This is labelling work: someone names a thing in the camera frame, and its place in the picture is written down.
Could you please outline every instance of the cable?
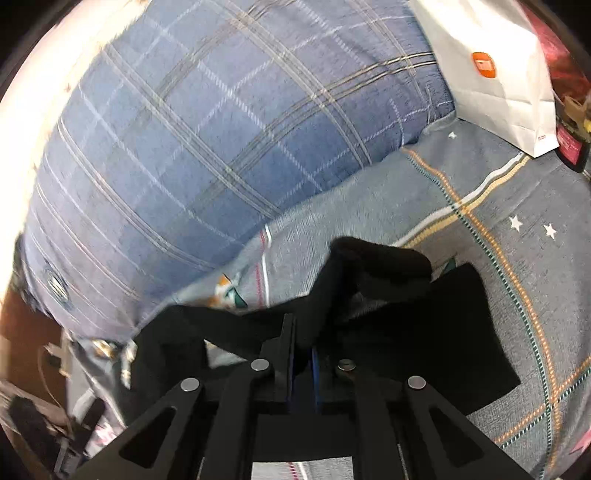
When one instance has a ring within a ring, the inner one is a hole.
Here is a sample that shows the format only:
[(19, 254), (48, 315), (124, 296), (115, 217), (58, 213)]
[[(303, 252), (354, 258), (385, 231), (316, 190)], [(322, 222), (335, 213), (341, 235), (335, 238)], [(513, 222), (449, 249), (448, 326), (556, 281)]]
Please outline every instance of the cable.
[(72, 421), (68, 416), (68, 412), (61, 405), (61, 403), (53, 396), (53, 393), (51, 393), (51, 390), (49, 390), (47, 382), (45, 381), (45, 374), (43, 373), (43, 352), (45, 351), (46, 350), (44, 346), (39, 347), (39, 349), (37, 350), (37, 369), (39, 370), (39, 377), (41, 378), (41, 382), (43, 383), (43, 387), (45, 388), (47, 394), (53, 399), (53, 401), (57, 404), (58, 407), (60, 407), (61, 411), (63, 412), (64, 417), (66, 418), (66, 426), (68, 427), (68, 437), (72, 439), (74, 438), (74, 430), (72, 429)]

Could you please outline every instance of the black fabric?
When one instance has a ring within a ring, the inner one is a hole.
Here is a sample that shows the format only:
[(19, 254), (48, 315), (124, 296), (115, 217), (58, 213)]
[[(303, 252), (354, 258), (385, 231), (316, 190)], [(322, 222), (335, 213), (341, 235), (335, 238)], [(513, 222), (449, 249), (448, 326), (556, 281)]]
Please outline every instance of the black fabric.
[(4, 428), (0, 426), (0, 473), (2, 478), (11, 480), (31, 480), (32, 476), (22, 459), (8, 440)]
[[(416, 251), (337, 239), (306, 297), (245, 315), (189, 306), (162, 311), (135, 338), (131, 390), (119, 385), (114, 396), (132, 421), (183, 378), (206, 380), (232, 369), (209, 369), (203, 339), (253, 360), (265, 340), (280, 334), (283, 315), (294, 313), (296, 361), (306, 359), (296, 371), (317, 347), (333, 363), (352, 358), (383, 377), (421, 375), (462, 413), (472, 413), (519, 378), (496, 336), (478, 272), (465, 264), (435, 281), (431, 276), (429, 260)], [(360, 295), (381, 306), (351, 318), (352, 299), (359, 303)]]
[(39, 413), (33, 401), (15, 396), (8, 407), (8, 414), (28, 447), (41, 464), (52, 472), (60, 446), (47, 430), (45, 417)]

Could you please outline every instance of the orange sticker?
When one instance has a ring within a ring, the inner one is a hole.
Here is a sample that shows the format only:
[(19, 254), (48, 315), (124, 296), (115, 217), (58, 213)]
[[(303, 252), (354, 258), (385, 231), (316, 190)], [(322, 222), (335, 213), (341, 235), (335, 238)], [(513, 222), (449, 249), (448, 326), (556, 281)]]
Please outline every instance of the orange sticker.
[(476, 51), (472, 54), (472, 60), (483, 77), (488, 79), (493, 79), (496, 77), (495, 62), (488, 53)]

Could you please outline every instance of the star pattern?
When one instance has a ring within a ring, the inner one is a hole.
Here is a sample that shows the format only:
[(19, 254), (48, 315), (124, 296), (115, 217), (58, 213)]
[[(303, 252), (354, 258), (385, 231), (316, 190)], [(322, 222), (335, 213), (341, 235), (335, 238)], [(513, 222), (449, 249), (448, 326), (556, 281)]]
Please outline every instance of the star pattern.
[(551, 236), (552, 240), (556, 241), (556, 238), (554, 238), (554, 234), (556, 233), (556, 230), (554, 230), (554, 228), (552, 228), (552, 224), (544, 225), (544, 228), (546, 229), (546, 236)]
[(519, 221), (517, 215), (515, 215), (514, 217), (509, 217), (509, 220), (511, 220), (511, 228), (514, 228), (519, 232), (519, 227), (523, 225), (523, 223)]

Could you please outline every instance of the white paper bag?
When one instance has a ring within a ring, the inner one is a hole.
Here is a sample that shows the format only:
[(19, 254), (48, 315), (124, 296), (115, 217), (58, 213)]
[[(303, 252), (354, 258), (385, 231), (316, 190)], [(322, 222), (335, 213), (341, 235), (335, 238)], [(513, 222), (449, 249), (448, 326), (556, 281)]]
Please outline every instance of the white paper bag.
[(538, 157), (558, 147), (544, 53), (515, 0), (410, 0), (457, 115)]

